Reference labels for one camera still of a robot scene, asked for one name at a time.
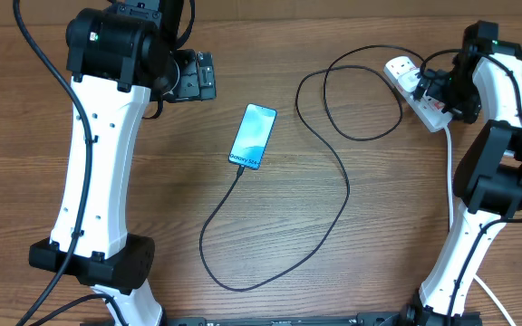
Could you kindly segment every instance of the wall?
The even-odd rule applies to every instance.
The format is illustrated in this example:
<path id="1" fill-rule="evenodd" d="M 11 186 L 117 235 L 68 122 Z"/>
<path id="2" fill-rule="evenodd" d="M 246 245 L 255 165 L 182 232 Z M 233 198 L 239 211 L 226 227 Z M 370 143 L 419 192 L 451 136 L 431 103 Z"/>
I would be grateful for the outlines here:
<path id="1" fill-rule="evenodd" d="M 196 0 L 207 20 L 335 18 L 364 16 L 522 14 L 522 0 Z M 105 0 L 23 0 L 27 24 L 67 24 L 84 7 Z M 0 0 L 0 25 L 14 24 L 11 0 Z"/>

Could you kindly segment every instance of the wooden surface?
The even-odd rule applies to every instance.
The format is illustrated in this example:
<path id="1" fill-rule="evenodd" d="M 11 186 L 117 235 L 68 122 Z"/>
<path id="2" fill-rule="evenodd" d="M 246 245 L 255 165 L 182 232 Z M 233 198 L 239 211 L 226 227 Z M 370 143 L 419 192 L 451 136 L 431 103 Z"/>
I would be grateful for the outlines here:
<path id="1" fill-rule="evenodd" d="M 491 17 L 500 38 L 522 44 L 522 16 Z M 219 22 L 198 24 L 188 46 L 215 55 L 215 101 L 167 105 L 145 121 L 136 143 L 127 225 L 155 239 L 150 286 L 169 316 L 207 318 L 352 315 L 399 310 L 430 273 L 447 235 L 445 137 L 429 134 L 405 107 L 399 128 L 383 139 L 353 142 L 335 133 L 320 101 L 322 81 L 307 82 L 300 100 L 311 123 L 340 153 L 352 195 L 321 251 L 258 290 L 227 292 L 198 257 L 203 222 L 226 193 L 236 167 L 227 153 L 249 102 L 278 110 L 258 171 L 246 171 L 205 240 L 209 265 L 223 282 L 247 286 L 281 272 L 320 241 L 344 197 L 343 179 L 327 148 L 294 112 L 295 90 L 309 72 L 375 43 L 422 55 L 458 47 L 477 17 Z M 67 48 L 63 26 L 31 31 L 58 67 Z M 345 63 L 382 70 L 401 53 L 371 50 Z M 448 68 L 450 58 L 434 67 Z M 388 129 L 398 117 L 389 91 L 365 72 L 336 72 L 330 105 L 339 126 L 356 137 Z M 0 325 L 12 325 L 48 283 L 27 264 L 29 245 L 49 235 L 60 208 L 71 138 L 70 102 L 15 28 L 0 27 Z M 453 123 L 455 164 L 481 128 Z M 478 274 L 522 325 L 522 225 L 507 226 Z M 89 293 L 64 277 L 42 309 Z M 476 285 L 467 311 L 504 325 Z M 105 318 L 92 302 L 52 325 Z"/>
<path id="2" fill-rule="evenodd" d="M 197 21 L 298 18 L 405 17 L 522 14 L 522 0 L 195 0 Z M 104 9 L 106 0 L 22 0 L 27 24 L 68 24 L 83 8 Z M 190 10 L 184 10 L 188 20 Z M 14 26 L 10 0 L 0 0 L 0 26 Z"/>

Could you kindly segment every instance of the extension cord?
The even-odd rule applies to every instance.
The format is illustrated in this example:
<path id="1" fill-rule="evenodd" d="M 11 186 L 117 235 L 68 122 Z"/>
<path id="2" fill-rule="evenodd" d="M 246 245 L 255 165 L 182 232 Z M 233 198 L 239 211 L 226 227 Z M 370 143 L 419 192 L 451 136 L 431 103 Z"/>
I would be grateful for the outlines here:
<path id="1" fill-rule="evenodd" d="M 412 63 L 409 57 L 399 56 L 388 61 L 384 66 L 384 72 L 430 132 L 444 129 L 449 124 L 452 120 L 452 113 L 442 113 L 444 103 L 433 99 L 426 93 L 420 101 L 414 100 L 412 92 L 420 80 L 420 69 Z"/>

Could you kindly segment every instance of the phone screen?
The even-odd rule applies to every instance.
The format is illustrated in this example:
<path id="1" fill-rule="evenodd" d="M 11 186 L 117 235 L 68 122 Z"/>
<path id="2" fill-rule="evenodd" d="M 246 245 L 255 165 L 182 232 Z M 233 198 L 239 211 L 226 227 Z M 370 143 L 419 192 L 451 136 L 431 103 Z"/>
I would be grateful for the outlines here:
<path id="1" fill-rule="evenodd" d="M 249 104 L 228 161 L 247 168 L 258 169 L 276 122 L 277 111 Z"/>

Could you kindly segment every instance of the white power cord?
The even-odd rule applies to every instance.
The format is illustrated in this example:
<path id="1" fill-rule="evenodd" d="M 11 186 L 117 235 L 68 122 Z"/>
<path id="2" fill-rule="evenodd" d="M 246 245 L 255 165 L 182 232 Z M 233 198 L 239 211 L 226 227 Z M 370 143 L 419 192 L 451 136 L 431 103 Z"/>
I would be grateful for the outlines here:
<path id="1" fill-rule="evenodd" d="M 444 132 L 446 133 L 446 141 L 447 141 L 447 177 L 446 177 L 446 188 L 449 197 L 449 229 L 454 223 L 454 203 L 452 202 L 452 138 L 450 137 L 449 127 L 444 127 Z M 503 306 L 503 304 L 497 299 L 497 296 L 488 288 L 488 286 L 479 278 L 478 275 L 474 276 L 474 280 L 480 285 L 483 290 L 488 294 L 490 299 L 497 305 L 498 309 L 503 313 L 503 316 L 508 321 L 508 324 L 511 326 L 517 326 L 511 315 L 508 314 L 507 309 Z"/>

